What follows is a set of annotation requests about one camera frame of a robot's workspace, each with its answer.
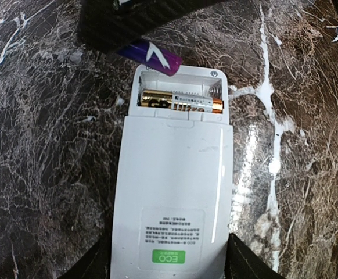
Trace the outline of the white remote control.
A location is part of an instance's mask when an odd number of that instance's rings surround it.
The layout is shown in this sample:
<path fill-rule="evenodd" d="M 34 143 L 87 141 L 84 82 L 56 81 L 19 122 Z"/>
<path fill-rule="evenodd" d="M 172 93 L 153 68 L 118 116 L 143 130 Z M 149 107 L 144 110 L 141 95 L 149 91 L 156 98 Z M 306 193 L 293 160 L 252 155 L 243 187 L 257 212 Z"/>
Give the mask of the white remote control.
<path fill-rule="evenodd" d="M 144 90 L 210 96 L 223 113 L 138 104 Z M 181 66 L 135 72 L 114 199 L 111 278 L 222 278 L 229 235 L 233 127 L 226 75 Z"/>

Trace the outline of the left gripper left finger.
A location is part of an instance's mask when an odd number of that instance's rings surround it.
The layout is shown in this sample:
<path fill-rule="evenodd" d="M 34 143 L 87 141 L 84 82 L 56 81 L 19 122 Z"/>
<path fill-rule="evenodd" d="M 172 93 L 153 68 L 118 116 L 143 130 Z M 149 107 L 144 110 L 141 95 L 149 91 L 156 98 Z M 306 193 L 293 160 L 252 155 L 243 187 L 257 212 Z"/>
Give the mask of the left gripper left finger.
<path fill-rule="evenodd" d="M 110 241 L 98 241 L 59 278 L 110 278 L 110 260 Z"/>

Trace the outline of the blue battery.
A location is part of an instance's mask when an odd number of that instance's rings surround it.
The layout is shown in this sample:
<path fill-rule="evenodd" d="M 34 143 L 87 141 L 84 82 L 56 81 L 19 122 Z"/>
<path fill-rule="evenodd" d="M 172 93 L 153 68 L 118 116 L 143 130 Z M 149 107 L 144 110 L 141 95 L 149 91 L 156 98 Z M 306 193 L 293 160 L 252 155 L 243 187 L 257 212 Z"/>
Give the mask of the blue battery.
<path fill-rule="evenodd" d="M 141 38 L 122 47 L 117 51 L 117 54 L 167 76 L 173 76 L 182 63 L 180 56 Z"/>

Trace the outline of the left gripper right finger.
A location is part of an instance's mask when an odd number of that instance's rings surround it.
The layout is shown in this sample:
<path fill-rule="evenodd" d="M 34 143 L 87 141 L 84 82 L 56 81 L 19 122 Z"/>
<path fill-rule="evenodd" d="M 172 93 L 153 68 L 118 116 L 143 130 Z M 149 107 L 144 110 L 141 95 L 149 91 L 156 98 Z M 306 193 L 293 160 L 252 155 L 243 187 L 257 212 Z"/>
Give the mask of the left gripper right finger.
<path fill-rule="evenodd" d="M 226 279 L 285 279 L 268 267 L 234 233 L 229 234 L 226 262 Z"/>

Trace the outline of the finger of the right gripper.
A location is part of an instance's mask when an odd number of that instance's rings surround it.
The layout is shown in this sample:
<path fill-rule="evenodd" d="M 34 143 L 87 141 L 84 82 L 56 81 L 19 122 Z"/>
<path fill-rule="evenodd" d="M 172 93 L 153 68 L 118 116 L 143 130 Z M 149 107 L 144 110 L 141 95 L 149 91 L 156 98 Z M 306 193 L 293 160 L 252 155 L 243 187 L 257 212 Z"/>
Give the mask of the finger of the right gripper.
<path fill-rule="evenodd" d="M 82 1 L 78 37 L 89 47 L 108 54 L 168 22 L 218 3 L 215 0 Z"/>

